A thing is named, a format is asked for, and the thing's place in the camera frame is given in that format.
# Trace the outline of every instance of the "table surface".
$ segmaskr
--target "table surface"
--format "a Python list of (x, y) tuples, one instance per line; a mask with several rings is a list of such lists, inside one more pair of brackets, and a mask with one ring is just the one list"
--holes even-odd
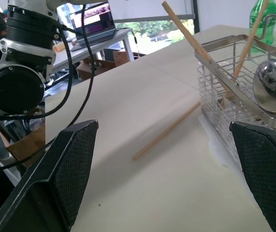
[[(121, 29), (116, 31), (113, 39), (91, 46), (92, 52), (95, 54), (96, 52), (102, 51), (103, 49), (121, 41), (123, 37), (126, 36), (130, 31), (131, 29)], [(71, 56), (73, 59), (73, 63), (79, 62), (89, 56), (88, 49), (83, 48), (71, 52)], [(56, 60), (53, 65), (53, 72), (55, 73), (57, 71), (60, 71), (61, 69), (66, 68), (65, 66), (68, 67), (68, 58), (66, 51), (63, 50), (59, 53), (56, 53)]]
[[(246, 29), (216, 26), (200, 43)], [(271, 232), (235, 173), (216, 159), (200, 109), (139, 161), (132, 157), (199, 100), (198, 61), (182, 40), (95, 77), (78, 122), (98, 119), (89, 182), (72, 232)], [(46, 119), (50, 141), (78, 111), (89, 81)], [(64, 93), (47, 99), (51, 110)]]

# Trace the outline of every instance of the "wire basket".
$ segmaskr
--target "wire basket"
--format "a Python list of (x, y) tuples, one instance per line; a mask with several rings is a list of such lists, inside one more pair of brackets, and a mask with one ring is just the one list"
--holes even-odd
[(255, 39), (255, 48), (252, 48), (252, 54), (246, 59), (239, 77), (235, 79), (232, 75), (247, 38), (246, 35), (229, 36), (203, 44), (212, 57), (211, 62), (195, 54), (200, 61), (198, 72), (202, 113), (240, 167), (233, 136), (229, 131), (230, 123), (241, 121), (276, 130), (276, 114), (261, 109), (253, 94), (253, 78), (258, 65), (276, 57), (276, 48)]

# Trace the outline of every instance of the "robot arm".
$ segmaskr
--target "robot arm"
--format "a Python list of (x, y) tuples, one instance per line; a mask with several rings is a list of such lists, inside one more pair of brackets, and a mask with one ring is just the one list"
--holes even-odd
[(56, 54), (56, 8), (102, 0), (9, 0), (6, 38), (0, 40), (0, 115), (22, 114), (43, 99)]

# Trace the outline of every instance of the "green bottle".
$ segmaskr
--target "green bottle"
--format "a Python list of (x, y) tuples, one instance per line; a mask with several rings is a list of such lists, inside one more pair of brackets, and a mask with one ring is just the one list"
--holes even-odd
[[(264, 2), (263, 0), (258, 0), (257, 3), (255, 4), (253, 10), (250, 12), (250, 20), (249, 20), (250, 32), (252, 32), (252, 30), (253, 30), (255, 21), (256, 21), (258, 14), (262, 8), (263, 2)], [(264, 21), (265, 21), (266, 16), (269, 14), (276, 14), (276, 3), (274, 0), (269, 0), (268, 7), (264, 12), (262, 21), (261, 21), (259, 28), (257, 30), (257, 33), (256, 33), (256, 35), (259, 37), (262, 36), (262, 32), (263, 32), (263, 28), (264, 28)], [(273, 44), (275, 24), (276, 24), (276, 19), (271, 18), (269, 21), (269, 24), (268, 24), (266, 35), (265, 35), (264, 39), (262, 40), (264, 43)]]

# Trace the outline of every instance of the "black cable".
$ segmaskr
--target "black cable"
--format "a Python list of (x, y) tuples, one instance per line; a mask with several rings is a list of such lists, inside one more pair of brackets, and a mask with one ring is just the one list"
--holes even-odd
[[(81, 17), (81, 21), (82, 21), (82, 25), (84, 25), (84, 12), (85, 12), (85, 8), (86, 8), (86, 5), (83, 5), (83, 9), (82, 9), (82, 17)], [(64, 36), (64, 33), (63, 33), (63, 29), (68, 29), (66, 26), (63, 26), (62, 28), (59, 27), (59, 31), (60, 33), (62, 34), (63, 37)], [(93, 53), (91, 52), (91, 48), (90, 48), (90, 45), (89, 45), (89, 42), (88, 42), (88, 39), (87, 39), (87, 36), (86, 36), (86, 31), (85, 31), (85, 27), (82, 27), (82, 31), (83, 31), (83, 37), (84, 37), (84, 40), (85, 40), (85, 43), (86, 43), (86, 46), (87, 46), (87, 49), (88, 49), (88, 52), (89, 52), (89, 56), (90, 56), (90, 60), (91, 60), (91, 66), (92, 66), (92, 75), (91, 75), (91, 78), (90, 78), (90, 83), (89, 83), (89, 87), (88, 87), (88, 91), (87, 91), (87, 95), (86, 95), (86, 98), (82, 104), (82, 106), (80, 107), (78, 113), (76, 114), (76, 116), (74, 117), (74, 119), (71, 121), (71, 123), (68, 125), (71, 126), (73, 125), (76, 120), (79, 118), (79, 116), (81, 115), (89, 97), (90, 97), (90, 93), (91, 93), (91, 89), (92, 89), (92, 86), (93, 86), (93, 82), (94, 82), (94, 77), (95, 77), (95, 58), (94, 58), (94, 55)], [(66, 38), (63, 38), (63, 41), (64, 41), (64, 44), (65, 44), (65, 48), (66, 48), (66, 52), (67, 52), (67, 55), (68, 55), (68, 51), (69, 51), (69, 55), (68, 55), (68, 62), (69, 62), (69, 73), (70, 73), (70, 70), (72, 69), (72, 58), (71, 58), (71, 54), (70, 54), (70, 50), (69, 50), (69, 46), (68, 46), (68, 43), (67, 43), (67, 40)], [(12, 163), (12, 164), (9, 164), (9, 165), (6, 165), (6, 166), (3, 166), (3, 167), (0, 167), (0, 171), (3, 171), (5, 169), (8, 169), (8, 168), (12, 168), (12, 167), (15, 167), (17, 165), (21, 165), (29, 160), (31, 160), (32, 158), (36, 157), (37, 155), (39, 155), (43, 149), (46, 149), (49, 145), (52, 144), (52, 142), (55, 140), (55, 138), (53, 140), (51, 140), (48, 144), (46, 144), (42, 149), (40, 149), (38, 152), (30, 155), (29, 157), (23, 159), (23, 160), (20, 160), (18, 162), (15, 162), (15, 163)]]
[[(71, 57), (68, 42), (66, 40), (66, 36), (65, 36), (65, 34), (64, 34), (61, 27), (59, 27), (58, 29), (59, 29), (61, 38), (62, 38), (62, 40), (64, 42), (64, 45), (65, 45), (65, 48), (66, 48), (68, 63), (72, 64), (72, 57)], [(68, 80), (67, 91), (66, 91), (64, 99), (61, 101), (61, 103), (58, 106), (56, 106), (53, 110), (51, 110), (47, 113), (44, 113), (42, 115), (35, 115), (35, 116), (0, 116), (0, 121), (4, 121), (4, 120), (23, 120), (23, 119), (39, 119), (39, 118), (47, 117), (47, 116), (50, 116), (50, 115), (54, 114), (61, 107), (63, 107), (63, 105), (66, 103), (67, 99), (69, 98), (69, 95), (70, 95), (70, 92), (71, 92), (71, 87), (72, 87), (72, 81), (73, 81), (73, 66), (69, 65), (69, 80)]]

